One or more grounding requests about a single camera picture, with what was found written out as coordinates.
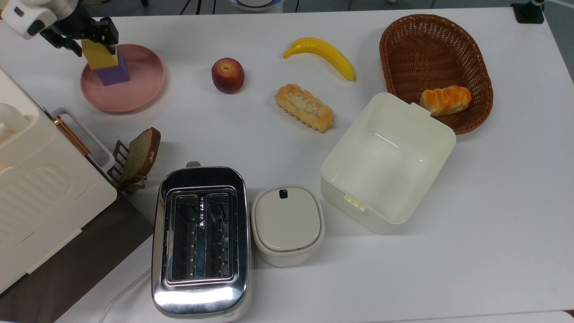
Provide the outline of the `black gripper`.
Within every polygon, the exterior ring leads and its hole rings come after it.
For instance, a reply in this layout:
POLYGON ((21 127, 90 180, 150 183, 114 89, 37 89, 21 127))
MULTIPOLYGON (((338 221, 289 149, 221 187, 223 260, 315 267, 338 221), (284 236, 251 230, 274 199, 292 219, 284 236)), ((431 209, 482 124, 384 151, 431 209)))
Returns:
POLYGON ((95 21, 78 2, 50 2, 49 10, 55 14, 56 22, 40 34, 55 48, 65 48, 82 57, 75 39, 90 39, 106 48, 115 48, 119 43, 119 32, 110 17, 95 21))

